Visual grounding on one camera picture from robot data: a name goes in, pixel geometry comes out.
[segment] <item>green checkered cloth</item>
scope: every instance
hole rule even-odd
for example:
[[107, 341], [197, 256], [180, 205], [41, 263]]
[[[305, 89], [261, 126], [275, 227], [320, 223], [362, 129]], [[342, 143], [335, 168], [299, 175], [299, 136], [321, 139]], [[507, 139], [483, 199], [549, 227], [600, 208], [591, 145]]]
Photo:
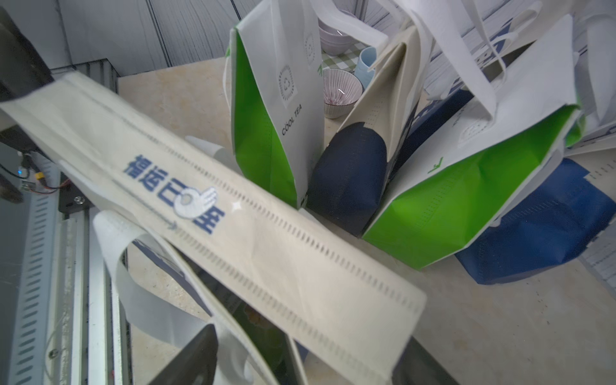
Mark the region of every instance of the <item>green checkered cloth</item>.
[[336, 68], [339, 70], [345, 70], [353, 72], [357, 61], [359, 60], [359, 53], [362, 49], [366, 48], [364, 43], [357, 42], [351, 46], [345, 53], [338, 56], [331, 56], [322, 52], [323, 54], [323, 68]]

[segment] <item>bowl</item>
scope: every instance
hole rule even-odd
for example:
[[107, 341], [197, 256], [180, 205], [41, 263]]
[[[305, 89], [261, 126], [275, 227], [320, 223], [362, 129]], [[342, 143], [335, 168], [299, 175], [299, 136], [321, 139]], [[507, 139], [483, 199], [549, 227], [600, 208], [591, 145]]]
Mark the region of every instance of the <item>bowl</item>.
[[[345, 10], [342, 13], [355, 17], [354, 14]], [[318, 33], [321, 38], [321, 48], [330, 55], [343, 54], [355, 42], [353, 37], [326, 25], [321, 20], [318, 21]]]
[[350, 72], [326, 68], [323, 70], [323, 101], [325, 117], [340, 118], [353, 109], [362, 95], [362, 83]]
[[330, 43], [321, 39], [321, 49], [326, 54], [332, 56], [338, 56], [345, 53], [349, 48], [351, 48], [351, 45], [353, 45], [353, 43]]

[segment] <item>blue chinese logo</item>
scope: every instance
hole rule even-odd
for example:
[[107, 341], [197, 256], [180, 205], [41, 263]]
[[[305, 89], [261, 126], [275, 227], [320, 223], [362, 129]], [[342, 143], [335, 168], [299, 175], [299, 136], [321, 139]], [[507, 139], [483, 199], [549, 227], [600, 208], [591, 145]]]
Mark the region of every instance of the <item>blue chinese logo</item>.
[[156, 196], [173, 207], [179, 217], [192, 219], [194, 224], [208, 234], [212, 234], [221, 217], [225, 216], [225, 213], [215, 206], [218, 193], [214, 187], [200, 192], [195, 188], [186, 186], [176, 178], [172, 177], [167, 181], [169, 173], [152, 165], [152, 162], [143, 155], [137, 156], [130, 162], [124, 173], [143, 184], [149, 192], [154, 192], [159, 185], [164, 184], [158, 190]]

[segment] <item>green and white bag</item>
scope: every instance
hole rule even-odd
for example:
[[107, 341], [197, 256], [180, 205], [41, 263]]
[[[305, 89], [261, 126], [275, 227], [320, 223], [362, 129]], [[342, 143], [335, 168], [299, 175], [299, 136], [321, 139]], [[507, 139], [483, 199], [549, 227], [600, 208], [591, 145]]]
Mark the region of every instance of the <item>green and white bag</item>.
[[317, 16], [308, 0], [263, 0], [229, 47], [233, 154], [246, 178], [297, 208], [323, 152]]
[[470, 245], [545, 180], [580, 114], [572, 24], [566, 15], [494, 80], [493, 118], [475, 98], [417, 149], [364, 239], [419, 269]]

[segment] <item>non-woven tote bag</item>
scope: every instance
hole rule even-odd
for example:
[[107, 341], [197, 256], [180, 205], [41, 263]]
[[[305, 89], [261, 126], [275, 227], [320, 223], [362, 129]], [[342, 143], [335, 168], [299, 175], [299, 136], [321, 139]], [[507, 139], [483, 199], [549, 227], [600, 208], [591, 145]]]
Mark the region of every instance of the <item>non-woven tote bag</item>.
[[389, 381], [426, 303], [409, 282], [79, 73], [0, 108], [100, 210], [172, 244], [349, 381]]
[[431, 40], [414, 25], [394, 37], [313, 172], [308, 207], [351, 234], [361, 234], [379, 206], [388, 165], [421, 92], [424, 45]]
[[[614, 150], [608, 152], [611, 156], [602, 165], [606, 169], [616, 158]], [[580, 163], [564, 159], [538, 189], [502, 217], [498, 226], [489, 227], [456, 253], [477, 283], [513, 282], [566, 263], [607, 227], [616, 214], [615, 189], [610, 197], [605, 185], [593, 182], [594, 178], [611, 179], [615, 186], [616, 176], [600, 168], [586, 169], [584, 162]]]
[[499, 81], [495, 117], [473, 99], [430, 136], [389, 184], [364, 239], [419, 269], [467, 247], [527, 185], [548, 176], [543, 168], [562, 156], [580, 114], [571, 16]]
[[378, 50], [374, 80], [325, 149], [310, 181], [308, 207], [356, 236], [379, 207], [410, 127], [433, 37], [487, 111], [493, 114], [496, 108], [494, 91], [455, 30], [447, 3], [395, 3], [398, 8], [392, 11], [403, 15], [401, 29]]
[[325, 130], [318, 20], [264, 0], [231, 30], [233, 151], [244, 176], [299, 207]]

